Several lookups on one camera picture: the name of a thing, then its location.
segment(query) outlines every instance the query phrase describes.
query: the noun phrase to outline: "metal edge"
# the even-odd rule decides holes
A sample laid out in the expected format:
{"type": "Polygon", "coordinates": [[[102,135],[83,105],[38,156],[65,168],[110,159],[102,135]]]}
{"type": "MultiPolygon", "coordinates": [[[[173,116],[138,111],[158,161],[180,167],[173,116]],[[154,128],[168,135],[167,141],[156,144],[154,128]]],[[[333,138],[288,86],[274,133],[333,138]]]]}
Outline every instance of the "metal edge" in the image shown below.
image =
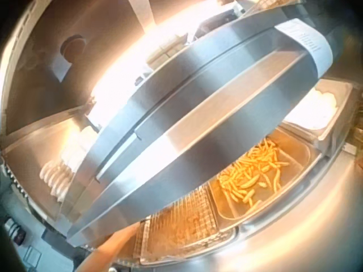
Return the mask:
{"type": "Polygon", "coordinates": [[[1,140],[0,148],[6,150],[9,146],[13,145],[15,142],[21,140],[23,137],[26,137],[27,135],[30,135],[31,133],[39,129],[54,125],[56,123],[65,121],[73,117],[77,117],[77,115],[82,117],[82,115],[80,114],[82,112],[82,109],[83,106],[65,110],[63,112],[56,113],[54,115],[38,120],[34,123],[31,123],[13,133],[10,133],[7,136],[0,135],[0,140],[1,140]]]}

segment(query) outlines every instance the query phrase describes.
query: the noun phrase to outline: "french fries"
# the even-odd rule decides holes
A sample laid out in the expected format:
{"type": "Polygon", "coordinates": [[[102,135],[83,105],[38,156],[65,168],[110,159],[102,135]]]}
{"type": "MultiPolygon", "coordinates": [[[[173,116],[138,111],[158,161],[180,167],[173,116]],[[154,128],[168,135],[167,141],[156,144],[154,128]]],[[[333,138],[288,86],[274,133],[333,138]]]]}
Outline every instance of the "french fries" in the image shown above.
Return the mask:
{"type": "Polygon", "coordinates": [[[281,168],[289,163],[278,160],[279,152],[277,145],[265,138],[217,175],[222,190],[233,201],[248,205],[246,213],[256,210],[262,202],[254,201],[255,189],[272,190],[274,193],[281,189],[281,168]],[[270,180],[268,175],[271,172],[275,176],[270,180]]]}

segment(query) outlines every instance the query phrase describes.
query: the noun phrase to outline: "fryer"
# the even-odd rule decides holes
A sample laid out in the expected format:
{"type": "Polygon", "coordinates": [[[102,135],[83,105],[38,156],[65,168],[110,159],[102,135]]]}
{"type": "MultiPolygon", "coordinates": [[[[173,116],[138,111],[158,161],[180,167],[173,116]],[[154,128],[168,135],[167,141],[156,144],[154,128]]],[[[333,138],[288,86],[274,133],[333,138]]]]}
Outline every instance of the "fryer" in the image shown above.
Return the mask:
{"type": "Polygon", "coordinates": [[[360,41],[316,3],[260,1],[162,42],[147,2],[32,1],[3,45],[2,168],[30,210],[89,251],[141,222],[116,260],[135,271],[359,271],[360,41]],[[337,100],[327,127],[284,121],[314,86],[337,100]],[[219,173],[264,138],[281,188],[236,200],[219,173]]]}

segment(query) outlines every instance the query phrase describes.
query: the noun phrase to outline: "metal pan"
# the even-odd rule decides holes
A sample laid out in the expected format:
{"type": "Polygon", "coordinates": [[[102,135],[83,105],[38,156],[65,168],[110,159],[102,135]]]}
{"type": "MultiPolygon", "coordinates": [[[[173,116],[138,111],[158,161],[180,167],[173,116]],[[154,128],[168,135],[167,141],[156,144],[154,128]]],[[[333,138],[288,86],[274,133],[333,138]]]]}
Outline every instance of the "metal pan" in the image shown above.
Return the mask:
{"type": "MultiPolygon", "coordinates": [[[[311,167],[312,162],[318,157],[317,152],[307,144],[292,137],[281,129],[276,129],[268,138],[274,141],[281,150],[278,157],[279,161],[290,163],[289,166],[281,168],[280,184],[282,189],[279,192],[274,193],[272,190],[260,188],[256,184],[254,187],[256,191],[254,200],[262,200],[263,202],[254,212],[246,215],[249,206],[241,202],[237,203],[233,201],[229,194],[222,190],[218,180],[214,178],[209,181],[209,188],[212,194],[214,207],[217,210],[216,212],[222,219],[237,220],[235,221],[236,223],[241,223],[245,219],[255,216],[263,208],[274,202],[282,193],[287,192],[289,188],[298,183],[305,175],[306,170],[311,167]]],[[[275,173],[272,170],[268,172],[267,175],[273,180],[275,173]]]]}
{"type": "Polygon", "coordinates": [[[337,111],[328,125],[322,129],[310,130],[283,121],[281,126],[307,140],[323,154],[329,155],[335,151],[335,136],[340,135],[340,131],[346,127],[347,120],[351,119],[349,116],[353,115],[356,92],[353,92],[353,85],[350,83],[327,79],[321,79],[315,88],[322,93],[330,92],[334,94],[336,99],[337,111]]]}

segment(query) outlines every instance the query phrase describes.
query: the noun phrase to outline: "paper label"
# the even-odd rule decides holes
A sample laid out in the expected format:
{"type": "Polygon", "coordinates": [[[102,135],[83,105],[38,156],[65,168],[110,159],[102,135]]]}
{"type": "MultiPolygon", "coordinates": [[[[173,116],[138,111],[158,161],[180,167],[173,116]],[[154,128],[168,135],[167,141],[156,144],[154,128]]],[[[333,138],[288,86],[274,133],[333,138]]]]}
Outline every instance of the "paper label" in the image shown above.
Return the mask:
{"type": "Polygon", "coordinates": [[[292,19],[275,26],[275,28],[301,44],[313,57],[318,77],[329,69],[333,63],[333,53],[325,37],[316,29],[299,19],[292,19]]]}

